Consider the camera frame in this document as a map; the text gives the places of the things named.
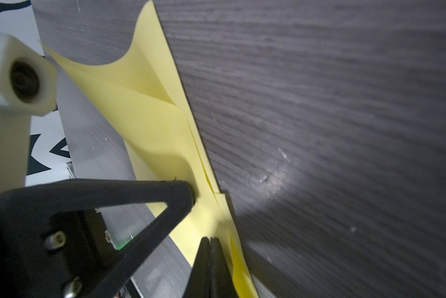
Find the yellow square paper sheet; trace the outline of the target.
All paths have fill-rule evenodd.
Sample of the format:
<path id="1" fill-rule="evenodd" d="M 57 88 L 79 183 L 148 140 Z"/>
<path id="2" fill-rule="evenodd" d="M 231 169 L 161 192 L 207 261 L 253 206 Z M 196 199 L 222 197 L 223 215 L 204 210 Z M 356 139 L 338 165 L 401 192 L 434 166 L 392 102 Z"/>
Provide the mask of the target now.
<path id="1" fill-rule="evenodd" d="M 131 46 L 115 62 L 91 66 L 50 55 L 125 141 L 138 180 L 191 184 L 196 203 L 170 234 L 187 261 L 203 237 L 218 238 L 236 293 L 257 297 L 154 3 L 143 6 Z"/>

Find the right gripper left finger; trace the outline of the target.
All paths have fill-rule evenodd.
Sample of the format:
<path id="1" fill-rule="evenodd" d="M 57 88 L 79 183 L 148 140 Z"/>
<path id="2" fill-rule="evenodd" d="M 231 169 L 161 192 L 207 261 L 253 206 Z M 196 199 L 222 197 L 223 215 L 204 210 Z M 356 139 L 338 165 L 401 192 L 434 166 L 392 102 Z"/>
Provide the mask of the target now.
<path id="1" fill-rule="evenodd" d="M 208 298 L 210 294 L 209 265 L 210 240 L 203 237 L 189 276 L 184 298 Z"/>

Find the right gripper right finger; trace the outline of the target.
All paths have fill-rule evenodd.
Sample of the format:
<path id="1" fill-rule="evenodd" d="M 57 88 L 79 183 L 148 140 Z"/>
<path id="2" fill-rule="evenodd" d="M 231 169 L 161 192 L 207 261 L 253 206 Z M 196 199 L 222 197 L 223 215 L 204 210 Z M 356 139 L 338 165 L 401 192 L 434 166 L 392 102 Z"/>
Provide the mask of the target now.
<path id="1" fill-rule="evenodd" d="M 210 297 L 238 298 L 218 238 L 210 241 Z"/>

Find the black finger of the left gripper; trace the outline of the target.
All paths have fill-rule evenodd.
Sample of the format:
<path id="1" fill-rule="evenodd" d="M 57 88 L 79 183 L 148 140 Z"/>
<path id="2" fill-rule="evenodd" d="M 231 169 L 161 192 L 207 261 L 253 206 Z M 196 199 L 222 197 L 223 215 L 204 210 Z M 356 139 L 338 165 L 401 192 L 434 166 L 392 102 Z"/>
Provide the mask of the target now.
<path id="1" fill-rule="evenodd" d="M 106 258 L 87 216 L 161 202 L 164 210 Z M 0 194 L 0 298 L 113 298 L 194 205 L 186 181 L 66 180 Z"/>

